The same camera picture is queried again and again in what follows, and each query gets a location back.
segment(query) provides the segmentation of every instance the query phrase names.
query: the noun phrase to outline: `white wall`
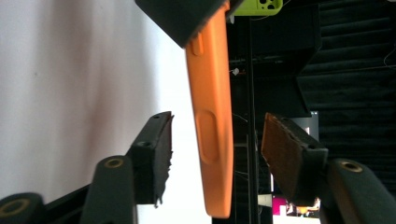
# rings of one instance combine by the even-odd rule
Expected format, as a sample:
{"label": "white wall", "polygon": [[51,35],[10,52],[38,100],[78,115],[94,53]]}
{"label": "white wall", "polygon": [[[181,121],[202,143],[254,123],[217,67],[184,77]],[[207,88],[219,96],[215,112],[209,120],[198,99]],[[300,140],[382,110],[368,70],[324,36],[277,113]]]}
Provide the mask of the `white wall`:
{"label": "white wall", "polygon": [[133,0],[0,2],[0,198],[51,202],[124,154],[147,119],[172,110],[163,206],[140,223],[209,223],[184,50]]}

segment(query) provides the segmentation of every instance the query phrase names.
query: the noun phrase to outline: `metal rod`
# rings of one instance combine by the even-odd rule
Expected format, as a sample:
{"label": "metal rod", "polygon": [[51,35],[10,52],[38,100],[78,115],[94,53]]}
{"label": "metal rod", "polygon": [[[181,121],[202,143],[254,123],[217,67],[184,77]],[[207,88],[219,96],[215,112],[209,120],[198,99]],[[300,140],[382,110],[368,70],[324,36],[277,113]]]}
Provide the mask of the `metal rod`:
{"label": "metal rod", "polygon": [[320,73],[302,73],[299,77],[312,77],[312,76],[326,76],[332,74],[341,74],[347,72],[361,72],[366,70],[375,70],[375,69],[396,69],[396,64],[391,65],[381,65],[381,66],[371,66],[371,67],[363,67],[363,68],[351,68],[351,69],[342,69],[342,70],[333,70],[328,72],[320,72]]}
{"label": "metal rod", "polygon": [[249,223],[260,224],[258,191],[257,191],[257,160],[256,160],[256,127],[254,109],[254,83],[252,62],[252,41],[250,17],[246,17],[247,34],[247,98],[248,98],[248,148],[247,148],[247,173],[248,173],[248,201]]}

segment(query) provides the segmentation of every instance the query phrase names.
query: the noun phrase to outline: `black metal pole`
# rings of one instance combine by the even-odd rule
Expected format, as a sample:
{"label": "black metal pole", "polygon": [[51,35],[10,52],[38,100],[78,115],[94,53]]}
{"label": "black metal pole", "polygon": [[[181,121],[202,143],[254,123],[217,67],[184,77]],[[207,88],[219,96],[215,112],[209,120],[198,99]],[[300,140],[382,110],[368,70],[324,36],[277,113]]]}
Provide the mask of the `black metal pole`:
{"label": "black metal pole", "polygon": [[248,98],[248,148],[247,148],[247,173],[248,173],[248,201],[249,223],[260,224],[258,206],[258,181],[256,159],[256,127],[254,109],[254,83],[252,63],[252,41],[250,17],[246,20],[247,35],[247,98]]}

